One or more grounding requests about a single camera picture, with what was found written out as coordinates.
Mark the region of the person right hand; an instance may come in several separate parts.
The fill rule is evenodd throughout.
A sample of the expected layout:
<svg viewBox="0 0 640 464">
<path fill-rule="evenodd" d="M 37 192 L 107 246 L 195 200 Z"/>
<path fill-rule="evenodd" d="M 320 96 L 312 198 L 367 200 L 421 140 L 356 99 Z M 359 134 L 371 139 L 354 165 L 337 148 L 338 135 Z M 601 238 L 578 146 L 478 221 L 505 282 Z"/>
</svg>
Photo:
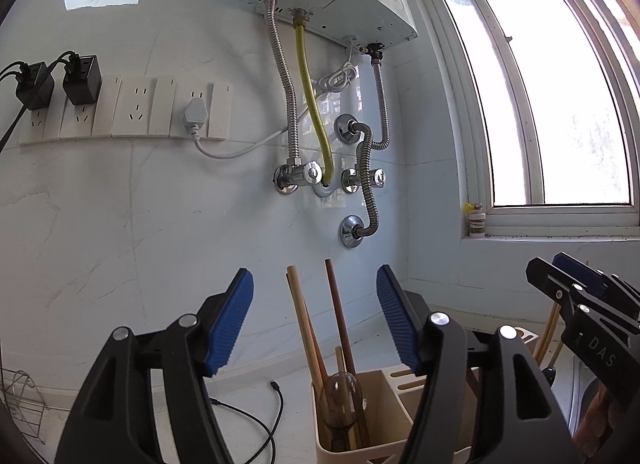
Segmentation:
<svg viewBox="0 0 640 464">
<path fill-rule="evenodd" d="M 608 388 L 600 384 L 573 437 L 582 461 L 598 453 L 623 416 L 620 404 Z"/>
</svg>

